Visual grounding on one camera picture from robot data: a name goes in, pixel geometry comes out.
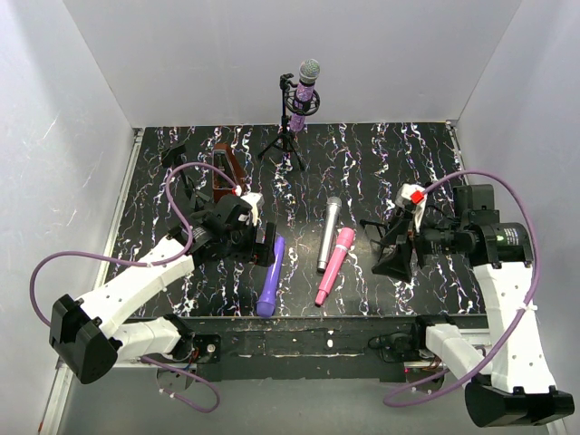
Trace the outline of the purple plastic microphone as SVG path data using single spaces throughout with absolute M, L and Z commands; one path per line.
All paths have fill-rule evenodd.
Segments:
M 274 254 L 275 262 L 267 270 L 263 290 L 256 303 L 256 314 L 263 318 L 271 317 L 276 310 L 276 292 L 285 254 L 285 239 L 282 236 L 276 237 Z

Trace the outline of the purple glitter microphone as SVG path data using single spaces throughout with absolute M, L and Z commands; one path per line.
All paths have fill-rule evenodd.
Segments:
M 303 61 L 299 68 L 299 81 L 293 99 L 293 115 L 291 117 L 290 131 L 297 133 L 305 125 L 306 114 L 310 111 L 314 96 L 314 85 L 320 74 L 319 62 L 315 59 Z

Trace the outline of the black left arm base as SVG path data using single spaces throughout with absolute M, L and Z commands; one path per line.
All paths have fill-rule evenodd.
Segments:
M 222 340 L 216 333 L 197 333 L 189 328 L 179 331 L 180 339 L 172 351 L 173 359 L 185 363 L 219 363 Z

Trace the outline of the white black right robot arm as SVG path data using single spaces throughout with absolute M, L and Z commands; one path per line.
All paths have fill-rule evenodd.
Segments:
M 464 385 L 468 414 L 480 428 L 537 426 L 575 412 L 573 396 L 549 371 L 537 327 L 536 308 L 525 300 L 535 268 L 527 229 L 503 223 L 489 184 L 453 189 L 448 223 L 423 222 L 423 187 L 405 184 L 396 211 L 384 225 L 379 260 L 372 271 L 411 280 L 411 260 L 458 254 L 468 259 L 484 299 L 491 343 L 480 354 L 446 315 L 423 316 L 412 327 L 415 344 L 437 356 Z

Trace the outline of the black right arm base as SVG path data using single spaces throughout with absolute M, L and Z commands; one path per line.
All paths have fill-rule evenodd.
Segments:
M 428 316 L 418 316 L 408 329 L 372 337 L 367 347 L 378 353 L 386 363 L 406 363 L 419 360 L 433 362 L 436 357 L 427 349 L 427 327 L 432 326 Z

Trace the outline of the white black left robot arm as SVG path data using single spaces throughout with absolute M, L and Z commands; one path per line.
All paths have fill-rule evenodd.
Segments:
M 133 313 L 196 268 L 228 257 L 269 267 L 275 261 L 276 225 L 267 223 L 258 242 L 262 194 L 228 194 L 191 215 L 191 230 L 174 227 L 145 255 L 78 298 L 63 295 L 51 314 L 49 343 L 83 384 L 96 382 L 117 362 L 150 354 L 183 362 L 195 351 L 194 332 L 174 314 L 132 323 Z

